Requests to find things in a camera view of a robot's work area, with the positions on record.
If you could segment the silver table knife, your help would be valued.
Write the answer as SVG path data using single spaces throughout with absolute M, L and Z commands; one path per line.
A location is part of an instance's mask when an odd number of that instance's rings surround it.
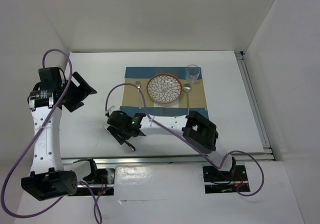
M 120 145 L 123 145 L 123 144 L 126 144 L 132 152 L 135 152 L 136 151 L 136 148 L 128 142 L 127 140 L 127 135 L 122 133 L 120 130 L 116 129 L 115 127 L 113 126 L 110 126 L 110 125 L 104 125 L 103 126 L 104 129 L 110 134 L 113 136 L 113 138 L 120 144 Z

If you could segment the blue beige checked placemat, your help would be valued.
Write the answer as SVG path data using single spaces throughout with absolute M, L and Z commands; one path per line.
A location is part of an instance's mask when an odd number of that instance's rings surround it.
M 139 84 L 150 115 L 173 117 L 197 111 L 209 117 L 201 68 L 196 65 L 127 67 L 124 81 Z

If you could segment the silver fork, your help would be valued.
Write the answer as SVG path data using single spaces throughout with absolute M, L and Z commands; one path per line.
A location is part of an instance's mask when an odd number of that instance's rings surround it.
M 142 109 L 142 105 L 143 105 L 143 100 L 142 100 L 142 95 L 141 95 L 141 82 L 139 80 L 137 80 L 135 82 L 137 89 L 138 89 L 138 108 Z

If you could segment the floral patterned ceramic plate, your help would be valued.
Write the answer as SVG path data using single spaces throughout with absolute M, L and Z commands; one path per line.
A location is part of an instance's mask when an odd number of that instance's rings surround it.
M 178 100 L 183 92 L 181 81 L 171 74 L 157 74 L 146 85 L 148 96 L 156 103 L 169 104 Z

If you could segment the silver spoon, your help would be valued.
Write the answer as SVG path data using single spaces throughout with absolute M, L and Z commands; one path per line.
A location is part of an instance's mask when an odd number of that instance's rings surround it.
M 183 89 L 183 92 L 186 93 L 187 113 L 189 113 L 190 112 L 189 93 L 191 92 L 192 87 L 189 83 L 185 83 L 182 89 Z

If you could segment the clear drinking glass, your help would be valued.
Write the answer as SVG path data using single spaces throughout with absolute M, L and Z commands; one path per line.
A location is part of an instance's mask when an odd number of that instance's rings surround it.
M 201 68 L 195 64 L 190 64 L 185 68 L 186 80 L 190 85 L 193 85 L 198 80 L 201 73 Z

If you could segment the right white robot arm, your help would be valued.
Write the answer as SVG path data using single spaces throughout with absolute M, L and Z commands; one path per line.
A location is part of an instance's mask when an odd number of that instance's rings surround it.
M 230 180 L 236 173 L 236 160 L 219 140 L 217 126 L 197 111 L 181 116 L 155 116 L 136 113 L 130 117 L 121 110 L 106 113 L 107 132 L 119 144 L 132 146 L 128 140 L 147 136 L 174 136 L 205 158 L 220 178 Z

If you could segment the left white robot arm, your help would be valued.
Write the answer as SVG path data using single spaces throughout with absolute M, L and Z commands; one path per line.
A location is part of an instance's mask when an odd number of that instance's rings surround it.
M 65 168 L 60 152 L 62 110 L 73 112 L 84 105 L 89 95 L 96 94 L 78 72 L 66 79 L 59 67 L 40 68 L 40 81 L 27 99 L 34 124 L 34 152 L 30 175 L 21 179 L 21 187 L 38 201 L 74 195 L 78 183 L 97 181 L 99 171 L 92 158 L 74 161 Z

